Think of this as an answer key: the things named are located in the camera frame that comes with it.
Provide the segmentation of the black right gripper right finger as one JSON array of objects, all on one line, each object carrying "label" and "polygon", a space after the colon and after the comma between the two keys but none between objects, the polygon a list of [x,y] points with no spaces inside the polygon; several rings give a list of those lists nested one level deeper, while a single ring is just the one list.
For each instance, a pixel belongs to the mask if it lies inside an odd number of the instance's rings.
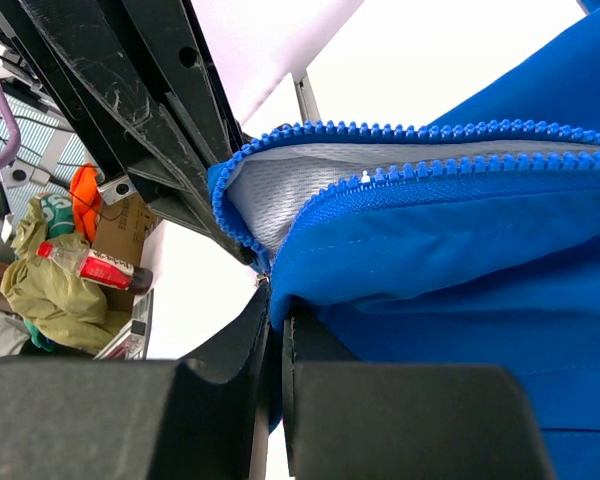
[{"label": "black right gripper right finger", "polygon": [[551,479],[506,370],[365,363],[307,309],[284,323],[283,425],[298,479]]}]

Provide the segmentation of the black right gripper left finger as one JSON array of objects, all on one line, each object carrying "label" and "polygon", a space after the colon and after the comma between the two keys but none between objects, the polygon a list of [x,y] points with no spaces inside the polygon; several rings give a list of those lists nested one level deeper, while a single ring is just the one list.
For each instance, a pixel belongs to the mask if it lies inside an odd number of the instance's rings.
[{"label": "black right gripper left finger", "polygon": [[269,289],[179,360],[0,359],[0,479],[261,479]]}]

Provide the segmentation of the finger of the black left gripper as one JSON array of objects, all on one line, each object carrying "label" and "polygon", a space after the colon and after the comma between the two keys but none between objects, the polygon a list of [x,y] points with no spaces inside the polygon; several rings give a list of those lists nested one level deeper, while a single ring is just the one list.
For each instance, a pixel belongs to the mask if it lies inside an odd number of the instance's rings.
[{"label": "finger of the black left gripper", "polygon": [[0,1],[0,28],[68,119],[117,194],[120,181],[157,215],[194,230],[169,164],[187,153],[158,97],[166,84],[125,1]]},{"label": "finger of the black left gripper", "polygon": [[190,1],[125,1],[148,56],[151,71],[166,84],[158,97],[170,127],[184,137],[185,157],[169,164],[186,180],[179,195],[195,215],[199,233],[213,239],[243,264],[253,260],[247,248],[230,239],[211,210],[207,173],[242,146],[243,134],[231,107],[201,25]]}]

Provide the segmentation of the blue white red jacket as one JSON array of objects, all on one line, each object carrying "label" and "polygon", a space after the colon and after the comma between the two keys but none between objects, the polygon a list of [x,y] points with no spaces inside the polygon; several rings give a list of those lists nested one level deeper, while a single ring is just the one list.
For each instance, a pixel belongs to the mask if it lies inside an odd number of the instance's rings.
[{"label": "blue white red jacket", "polygon": [[366,361],[490,363],[600,479],[600,1],[423,126],[309,122],[211,168],[221,229]]}]

